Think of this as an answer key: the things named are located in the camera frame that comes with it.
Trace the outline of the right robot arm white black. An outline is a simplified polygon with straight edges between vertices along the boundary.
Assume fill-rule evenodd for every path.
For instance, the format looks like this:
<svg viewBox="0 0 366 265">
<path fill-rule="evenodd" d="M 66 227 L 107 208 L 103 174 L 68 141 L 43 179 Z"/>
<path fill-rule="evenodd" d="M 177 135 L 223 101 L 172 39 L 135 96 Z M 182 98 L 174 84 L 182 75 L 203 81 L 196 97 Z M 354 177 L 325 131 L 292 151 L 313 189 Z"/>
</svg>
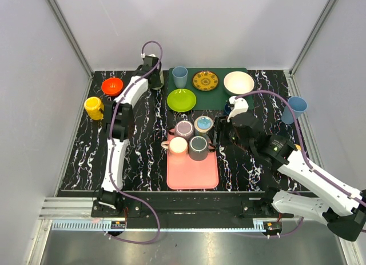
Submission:
<svg viewBox="0 0 366 265">
<path fill-rule="evenodd" d="M 320 222 L 338 237 L 354 242 L 365 225 L 365 191 L 352 188 L 311 162 L 288 138 L 267 134 L 250 113 L 217 117 L 214 132 L 222 146 L 234 145 L 255 160 L 304 185 L 314 198 L 269 188 L 254 209 L 266 217 L 293 214 Z"/>
</svg>

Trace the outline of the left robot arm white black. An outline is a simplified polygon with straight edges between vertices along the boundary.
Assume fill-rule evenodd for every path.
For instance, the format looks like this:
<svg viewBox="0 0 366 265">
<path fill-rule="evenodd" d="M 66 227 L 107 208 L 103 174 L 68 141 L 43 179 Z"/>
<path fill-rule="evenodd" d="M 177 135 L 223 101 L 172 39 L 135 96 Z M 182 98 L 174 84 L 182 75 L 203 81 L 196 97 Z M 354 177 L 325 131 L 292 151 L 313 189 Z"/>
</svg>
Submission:
<svg viewBox="0 0 366 265">
<path fill-rule="evenodd" d="M 126 88 L 113 101 L 105 104 L 103 123 L 108 156 L 104 180 L 98 190 L 94 209 L 103 208 L 112 217 L 119 216 L 124 209 L 119 191 L 122 189 L 125 151 L 135 128 L 133 108 L 149 89 L 160 89 L 164 85 L 160 59 L 154 54 L 142 57 L 143 64 L 135 70 Z"/>
</svg>

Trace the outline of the light green mug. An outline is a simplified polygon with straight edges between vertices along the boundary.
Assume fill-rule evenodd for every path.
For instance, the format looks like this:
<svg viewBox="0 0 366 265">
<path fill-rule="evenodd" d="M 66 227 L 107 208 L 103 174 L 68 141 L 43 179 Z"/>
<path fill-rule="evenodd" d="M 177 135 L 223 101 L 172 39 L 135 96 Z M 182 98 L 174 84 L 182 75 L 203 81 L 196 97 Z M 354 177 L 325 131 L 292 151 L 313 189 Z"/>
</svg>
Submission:
<svg viewBox="0 0 366 265">
<path fill-rule="evenodd" d="M 155 85 L 153 87 L 153 90 L 159 90 L 164 86 L 164 75 L 163 75 L 163 71 L 160 70 L 159 71 L 159 75 L 156 79 Z"/>
</svg>

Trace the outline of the navy blue mug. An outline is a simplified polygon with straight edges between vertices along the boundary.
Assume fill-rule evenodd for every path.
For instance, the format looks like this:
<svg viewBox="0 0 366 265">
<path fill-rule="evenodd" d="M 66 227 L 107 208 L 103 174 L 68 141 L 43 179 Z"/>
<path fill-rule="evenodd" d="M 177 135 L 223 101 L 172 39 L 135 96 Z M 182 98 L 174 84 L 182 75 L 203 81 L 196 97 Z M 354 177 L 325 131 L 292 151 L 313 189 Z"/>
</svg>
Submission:
<svg viewBox="0 0 366 265">
<path fill-rule="evenodd" d="M 233 106 L 230 103 L 226 103 L 224 106 L 224 115 L 228 116 L 232 111 Z"/>
</svg>

